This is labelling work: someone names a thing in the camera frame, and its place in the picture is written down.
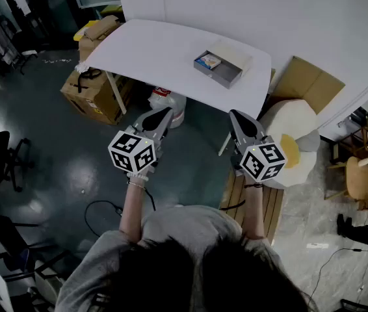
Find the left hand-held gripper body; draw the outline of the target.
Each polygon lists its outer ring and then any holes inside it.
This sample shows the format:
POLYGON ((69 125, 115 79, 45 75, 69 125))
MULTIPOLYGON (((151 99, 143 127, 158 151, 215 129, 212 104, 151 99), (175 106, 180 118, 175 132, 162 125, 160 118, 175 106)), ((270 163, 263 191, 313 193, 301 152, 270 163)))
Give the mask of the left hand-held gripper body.
POLYGON ((165 131, 161 128, 144 130, 139 125, 130 125, 119 131, 107 149, 113 165, 129 174, 154 172, 162 155, 161 142, 165 131))

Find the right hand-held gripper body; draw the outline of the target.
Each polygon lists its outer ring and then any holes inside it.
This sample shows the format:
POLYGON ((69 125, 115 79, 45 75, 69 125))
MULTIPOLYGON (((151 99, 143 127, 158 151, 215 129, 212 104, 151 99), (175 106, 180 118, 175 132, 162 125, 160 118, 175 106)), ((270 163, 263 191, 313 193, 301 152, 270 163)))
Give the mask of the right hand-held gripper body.
POLYGON ((251 143, 242 143, 232 136, 235 151, 231 156, 231 165, 235 175, 249 175, 254 181, 274 179, 287 163, 287 157, 271 136, 265 135, 251 143))

